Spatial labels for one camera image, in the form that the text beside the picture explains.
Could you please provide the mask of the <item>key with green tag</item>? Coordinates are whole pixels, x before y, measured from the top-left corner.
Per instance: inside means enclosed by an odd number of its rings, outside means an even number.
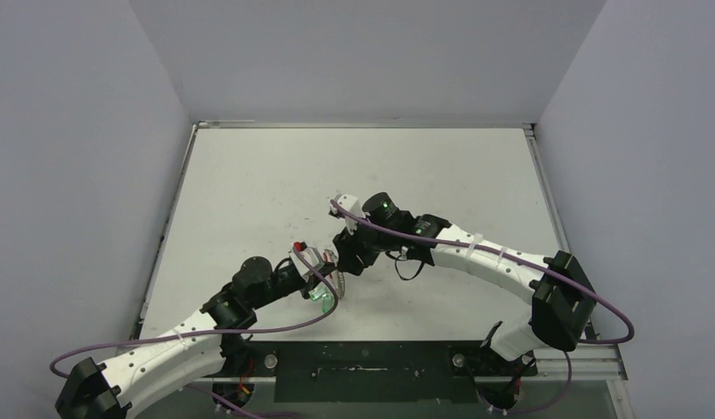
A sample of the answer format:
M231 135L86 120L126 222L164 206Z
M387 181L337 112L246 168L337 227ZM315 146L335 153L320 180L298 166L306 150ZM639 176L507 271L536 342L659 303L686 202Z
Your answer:
M323 311L330 310L335 302L334 294L327 287L311 290L309 298L311 301L320 302Z

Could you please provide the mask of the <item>metal keyring with red handle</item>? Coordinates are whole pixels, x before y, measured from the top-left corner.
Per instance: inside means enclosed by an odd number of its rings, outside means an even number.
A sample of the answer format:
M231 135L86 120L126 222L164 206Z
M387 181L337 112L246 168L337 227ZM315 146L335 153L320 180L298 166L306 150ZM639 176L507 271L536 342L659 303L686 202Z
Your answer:
M337 265L339 261L336 253L330 249L323 250L323 258L326 262L333 263L334 265ZM338 269L335 269L329 274L329 278L331 283L335 287L337 297L339 299L344 298L347 289L344 273L342 271L339 271Z

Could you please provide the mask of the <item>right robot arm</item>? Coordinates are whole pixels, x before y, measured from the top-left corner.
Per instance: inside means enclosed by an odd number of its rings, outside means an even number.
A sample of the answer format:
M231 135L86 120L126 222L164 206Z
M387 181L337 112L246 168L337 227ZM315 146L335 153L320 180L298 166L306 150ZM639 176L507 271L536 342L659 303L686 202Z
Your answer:
M480 361L489 373L503 374L522 355L541 347L573 352L581 344L596 303L573 255L558 251L545 257L510 249L440 216L413 216L385 192L365 203L338 195L329 213L345 223L333 240L340 271L359 276L379 255L389 254L461 271L525 303L518 319L497 322L487 335Z

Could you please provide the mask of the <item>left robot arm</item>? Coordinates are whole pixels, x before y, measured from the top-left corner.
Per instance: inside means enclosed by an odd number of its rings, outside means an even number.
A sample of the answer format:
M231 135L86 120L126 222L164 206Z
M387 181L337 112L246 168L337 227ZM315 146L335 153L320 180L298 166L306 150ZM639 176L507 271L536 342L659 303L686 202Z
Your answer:
M257 309L295 292L307 295L335 269L311 249L292 252L278 265L246 259L230 282L166 333L132 341L129 351L103 361L78 362L55 402L58 415L134 418L199 378L240 374L250 352L243 336Z

